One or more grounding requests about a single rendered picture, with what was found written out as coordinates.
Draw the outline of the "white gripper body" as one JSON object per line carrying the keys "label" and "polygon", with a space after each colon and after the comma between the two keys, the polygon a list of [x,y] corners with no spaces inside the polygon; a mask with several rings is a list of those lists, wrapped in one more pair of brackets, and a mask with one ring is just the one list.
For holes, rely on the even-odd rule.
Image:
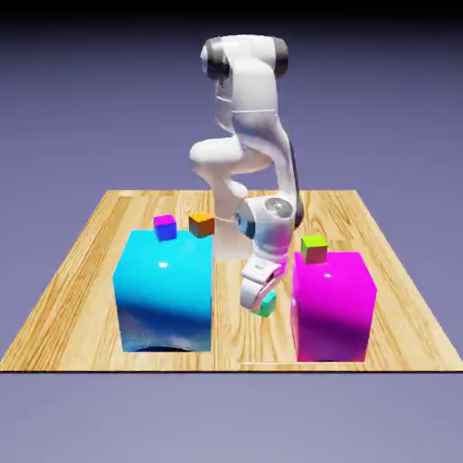
{"label": "white gripper body", "polygon": [[260,311],[263,299],[278,285],[285,271],[284,260],[272,261],[251,255],[241,272],[241,306]]}

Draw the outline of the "small teal cube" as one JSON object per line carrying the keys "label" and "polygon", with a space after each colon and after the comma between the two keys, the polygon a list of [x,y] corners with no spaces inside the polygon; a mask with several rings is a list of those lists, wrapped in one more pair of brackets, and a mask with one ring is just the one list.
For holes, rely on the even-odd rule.
{"label": "small teal cube", "polygon": [[251,312],[261,317],[269,317],[275,310],[277,301],[277,293],[271,290],[260,302],[258,309],[252,309]]}

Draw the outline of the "small green cube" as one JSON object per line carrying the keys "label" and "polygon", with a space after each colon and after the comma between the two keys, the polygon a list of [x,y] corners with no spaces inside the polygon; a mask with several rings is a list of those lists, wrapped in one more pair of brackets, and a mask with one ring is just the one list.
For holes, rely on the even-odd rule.
{"label": "small green cube", "polygon": [[328,244],[322,235],[305,235],[301,238],[300,253],[306,264],[326,262]]}

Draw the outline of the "small orange cube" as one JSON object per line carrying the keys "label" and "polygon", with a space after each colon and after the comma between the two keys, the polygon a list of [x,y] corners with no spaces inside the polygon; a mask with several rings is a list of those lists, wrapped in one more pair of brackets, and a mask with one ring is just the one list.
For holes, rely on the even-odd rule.
{"label": "small orange cube", "polygon": [[198,239],[214,235],[214,215],[206,212],[191,213],[188,216],[188,229]]}

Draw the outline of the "small purple cube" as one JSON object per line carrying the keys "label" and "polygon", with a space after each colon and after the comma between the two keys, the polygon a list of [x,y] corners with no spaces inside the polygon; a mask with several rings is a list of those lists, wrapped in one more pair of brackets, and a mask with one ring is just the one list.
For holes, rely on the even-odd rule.
{"label": "small purple cube", "polygon": [[171,241],[176,239],[176,220],[172,214],[154,216],[153,226],[156,237],[159,241]]}

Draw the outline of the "large magenta box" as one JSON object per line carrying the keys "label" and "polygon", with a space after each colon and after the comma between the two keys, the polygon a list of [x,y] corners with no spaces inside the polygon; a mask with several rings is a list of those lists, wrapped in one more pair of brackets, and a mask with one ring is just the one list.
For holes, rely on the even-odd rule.
{"label": "large magenta box", "polygon": [[291,324],[299,362],[362,362],[377,287],[358,252],[329,251],[310,264],[293,255]]}

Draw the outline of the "large cyan box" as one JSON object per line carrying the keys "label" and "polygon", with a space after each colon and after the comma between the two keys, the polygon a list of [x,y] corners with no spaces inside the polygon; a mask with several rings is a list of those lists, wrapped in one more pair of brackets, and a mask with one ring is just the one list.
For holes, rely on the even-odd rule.
{"label": "large cyan box", "polygon": [[212,344],[213,237],[180,230],[159,241],[134,230],[112,277],[125,352],[208,352]]}

